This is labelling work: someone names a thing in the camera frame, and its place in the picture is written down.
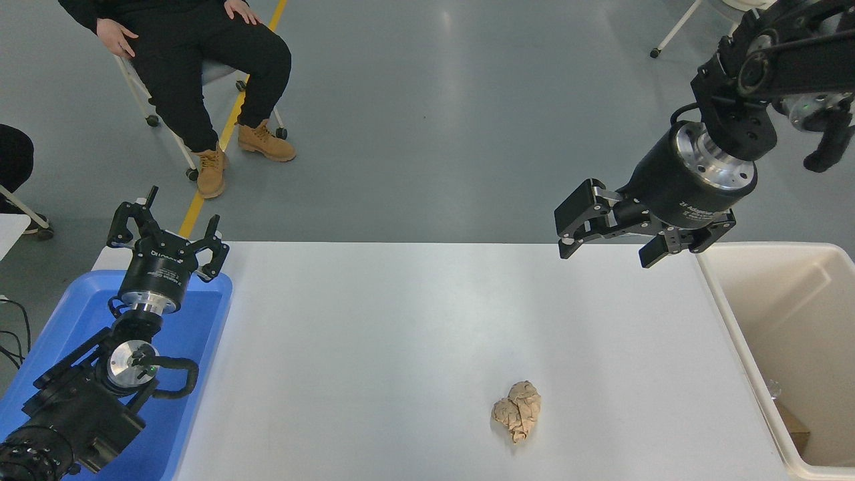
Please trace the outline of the person's left hand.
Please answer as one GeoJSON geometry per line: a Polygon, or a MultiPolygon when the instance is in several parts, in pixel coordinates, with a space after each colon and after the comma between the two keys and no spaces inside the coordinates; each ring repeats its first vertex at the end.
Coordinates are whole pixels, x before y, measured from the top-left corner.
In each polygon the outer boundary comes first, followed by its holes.
{"type": "Polygon", "coordinates": [[[249,25],[263,24],[262,19],[250,8],[250,5],[246,1],[226,0],[223,6],[229,19],[242,19],[244,23],[249,25]]]}

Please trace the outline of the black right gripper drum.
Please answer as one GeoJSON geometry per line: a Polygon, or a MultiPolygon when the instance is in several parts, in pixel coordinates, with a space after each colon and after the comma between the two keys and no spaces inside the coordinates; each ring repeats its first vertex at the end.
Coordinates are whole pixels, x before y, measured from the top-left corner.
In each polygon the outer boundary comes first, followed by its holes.
{"type": "Polygon", "coordinates": [[[650,214],[678,228],[697,229],[751,194],[756,167],[724,152],[703,124],[675,124],[619,189],[650,214]]]}

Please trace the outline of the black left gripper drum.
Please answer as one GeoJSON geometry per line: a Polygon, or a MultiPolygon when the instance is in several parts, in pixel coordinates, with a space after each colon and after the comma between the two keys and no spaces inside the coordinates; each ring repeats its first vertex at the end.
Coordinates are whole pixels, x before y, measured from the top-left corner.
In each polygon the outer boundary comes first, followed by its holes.
{"type": "Polygon", "coordinates": [[[120,299],[127,305],[141,303],[144,297],[165,299],[167,305],[180,305],[192,274],[198,268],[195,253],[186,238],[165,232],[162,240],[146,236],[134,243],[132,261],[120,285],[120,299]]]}

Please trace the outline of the person's right hand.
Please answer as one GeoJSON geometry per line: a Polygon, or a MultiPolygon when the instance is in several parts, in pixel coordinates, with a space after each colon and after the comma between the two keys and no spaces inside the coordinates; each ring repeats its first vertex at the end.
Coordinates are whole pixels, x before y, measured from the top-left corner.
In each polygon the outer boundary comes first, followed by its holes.
{"type": "Polygon", "coordinates": [[[140,36],[130,31],[124,25],[113,19],[98,18],[96,21],[96,35],[107,50],[116,57],[131,59],[136,57],[136,52],[130,45],[131,39],[140,36]]]}

